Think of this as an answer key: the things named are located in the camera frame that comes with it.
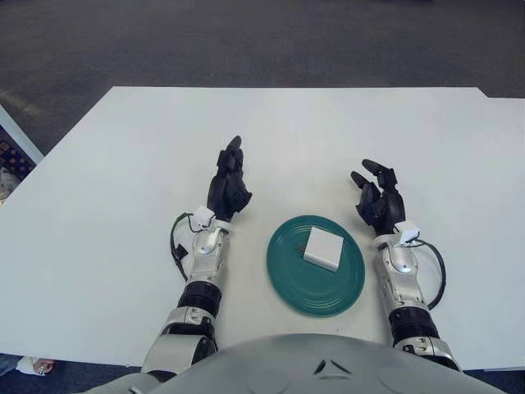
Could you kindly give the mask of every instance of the teal plate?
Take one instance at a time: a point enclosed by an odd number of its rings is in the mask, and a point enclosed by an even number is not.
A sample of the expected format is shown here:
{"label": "teal plate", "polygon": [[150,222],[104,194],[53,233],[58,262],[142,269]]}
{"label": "teal plate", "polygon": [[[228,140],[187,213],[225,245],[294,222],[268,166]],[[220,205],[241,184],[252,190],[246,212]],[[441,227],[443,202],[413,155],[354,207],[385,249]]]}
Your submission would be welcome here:
{"label": "teal plate", "polygon": [[[330,272],[303,260],[312,227],[344,238],[339,268]],[[328,317],[347,310],[364,284],[364,262],[354,238],[343,227],[320,216],[298,216],[283,223],[268,246],[267,269],[279,296],[303,314]]]}

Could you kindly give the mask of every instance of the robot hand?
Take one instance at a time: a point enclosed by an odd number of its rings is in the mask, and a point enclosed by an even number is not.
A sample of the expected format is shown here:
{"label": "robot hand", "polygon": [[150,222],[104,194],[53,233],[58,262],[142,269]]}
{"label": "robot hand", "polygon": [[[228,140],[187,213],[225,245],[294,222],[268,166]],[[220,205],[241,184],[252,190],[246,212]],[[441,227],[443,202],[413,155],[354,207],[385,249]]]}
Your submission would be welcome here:
{"label": "robot hand", "polygon": [[243,151],[237,135],[219,153],[217,174],[208,192],[208,208],[217,220],[229,222],[235,212],[240,212],[252,198],[243,182]]}
{"label": "robot hand", "polygon": [[377,176],[377,184],[383,192],[377,189],[374,182],[352,171],[350,174],[352,180],[363,191],[359,204],[356,205],[358,213],[366,224],[374,227],[376,234],[393,234],[394,225],[405,220],[403,198],[395,188],[397,179],[394,169],[386,168],[366,158],[362,161],[362,165]]}

